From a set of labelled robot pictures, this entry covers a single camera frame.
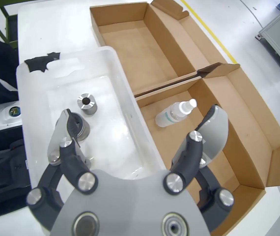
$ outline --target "cardboard box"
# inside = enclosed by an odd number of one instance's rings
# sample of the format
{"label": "cardboard box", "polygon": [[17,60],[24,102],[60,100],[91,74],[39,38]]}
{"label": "cardboard box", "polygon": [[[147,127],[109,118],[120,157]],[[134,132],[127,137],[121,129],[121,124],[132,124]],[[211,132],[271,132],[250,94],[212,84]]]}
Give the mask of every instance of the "cardboard box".
{"label": "cardboard box", "polygon": [[[209,165],[235,198],[230,215],[212,232],[226,235],[262,198],[265,187],[280,186],[280,126],[274,116],[240,66],[224,64],[212,42],[175,1],[92,7],[91,14],[100,44],[118,53],[167,168],[211,105],[227,112],[226,146]],[[191,98],[198,107],[188,118],[166,128],[155,124],[164,108]],[[195,180],[188,187],[196,203],[199,190]]]}

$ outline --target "spray bottle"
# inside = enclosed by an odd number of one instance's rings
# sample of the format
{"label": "spray bottle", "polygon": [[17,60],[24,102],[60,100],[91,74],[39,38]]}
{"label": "spray bottle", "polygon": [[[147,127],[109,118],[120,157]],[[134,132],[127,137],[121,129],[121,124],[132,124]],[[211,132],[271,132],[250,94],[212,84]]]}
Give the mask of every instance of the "spray bottle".
{"label": "spray bottle", "polygon": [[186,119],[187,115],[196,107],[197,102],[195,99],[173,103],[155,117],[155,122],[160,127],[172,125]]}

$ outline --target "clear plastic bin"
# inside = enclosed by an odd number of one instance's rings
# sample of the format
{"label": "clear plastic bin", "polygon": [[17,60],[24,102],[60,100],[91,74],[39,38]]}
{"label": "clear plastic bin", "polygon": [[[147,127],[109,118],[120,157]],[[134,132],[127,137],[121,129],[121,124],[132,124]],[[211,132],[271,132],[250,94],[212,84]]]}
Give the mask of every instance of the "clear plastic bin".
{"label": "clear plastic bin", "polygon": [[[80,142],[91,169],[123,178],[143,178],[164,169],[164,163],[131,92],[115,50],[104,46],[94,51],[60,54],[48,70],[29,72],[24,62],[17,68],[22,127],[32,187],[48,165],[47,149],[62,110],[79,113],[91,126]],[[98,110],[85,115],[77,98],[91,93]],[[62,178],[58,185],[63,200],[73,187]]]}

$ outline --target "white tabletop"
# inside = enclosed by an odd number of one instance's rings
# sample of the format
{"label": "white tabletop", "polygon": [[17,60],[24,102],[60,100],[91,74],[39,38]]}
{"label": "white tabletop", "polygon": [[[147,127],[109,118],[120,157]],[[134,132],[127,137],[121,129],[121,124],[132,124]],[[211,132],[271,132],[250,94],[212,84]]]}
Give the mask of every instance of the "white tabletop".
{"label": "white tabletop", "polygon": [[[152,0],[52,0],[28,4],[18,12],[20,64],[50,52],[91,49],[99,44],[91,24],[90,6]],[[280,216],[280,193],[267,188],[266,195],[228,234],[263,236]],[[0,217],[0,235],[43,235],[27,208]]]}

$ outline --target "floor marking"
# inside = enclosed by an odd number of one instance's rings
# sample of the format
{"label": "floor marking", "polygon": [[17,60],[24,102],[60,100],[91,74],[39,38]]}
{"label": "floor marking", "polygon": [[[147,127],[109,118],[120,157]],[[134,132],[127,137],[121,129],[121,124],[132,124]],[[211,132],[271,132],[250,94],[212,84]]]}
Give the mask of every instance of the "floor marking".
{"label": "floor marking", "polygon": [[221,47],[221,49],[225,52],[225,54],[229,57],[229,59],[232,61],[233,64],[237,64],[237,61],[231,53],[226,49],[226,47],[222,44],[222,42],[218,39],[217,36],[213,33],[212,30],[205,24],[205,22],[199,17],[199,15],[189,6],[189,4],[185,0],[180,0],[192,13],[192,15],[201,23],[201,25],[207,30],[207,32],[212,36],[212,38],[216,41],[217,44]]}

